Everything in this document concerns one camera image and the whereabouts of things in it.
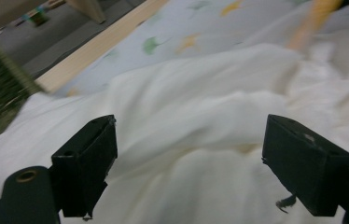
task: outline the wooden bed frame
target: wooden bed frame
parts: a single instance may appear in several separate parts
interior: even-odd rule
[[[80,49],[52,67],[36,82],[49,93],[57,91],[88,65],[129,35],[140,23],[150,18],[168,0],[146,0],[139,7],[102,31]]]

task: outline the white bedsheet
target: white bedsheet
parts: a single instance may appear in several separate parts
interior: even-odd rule
[[[260,160],[269,113],[349,150],[349,30],[317,36],[302,54],[249,43],[133,70],[93,95],[36,94],[0,135],[0,193],[8,175],[50,166],[85,123],[114,114],[119,158],[93,223],[340,223],[341,209],[328,218],[300,202],[288,215],[275,207],[289,193]]]

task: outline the gray floor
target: gray floor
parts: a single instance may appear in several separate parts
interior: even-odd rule
[[[38,27],[8,25],[0,34],[0,49],[36,78],[142,2],[100,0],[106,15],[102,24],[64,4],[49,11],[49,21]]]

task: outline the bed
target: bed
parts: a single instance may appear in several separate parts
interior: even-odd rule
[[[288,192],[260,157],[268,114],[349,151],[349,7],[295,51],[283,45],[306,1],[164,4],[146,1],[38,80],[52,95],[33,95],[0,135],[0,183],[115,114],[119,159],[93,222],[340,223],[341,209],[278,210]]]

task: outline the white blanket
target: white blanket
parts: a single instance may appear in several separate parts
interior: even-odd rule
[[[8,175],[50,166],[84,124],[114,114],[119,158],[93,223],[340,223],[341,209],[275,207],[289,193],[260,160],[270,113],[349,150],[349,30],[317,36],[304,54],[253,44],[134,70],[94,95],[36,94],[0,135],[0,194]]]

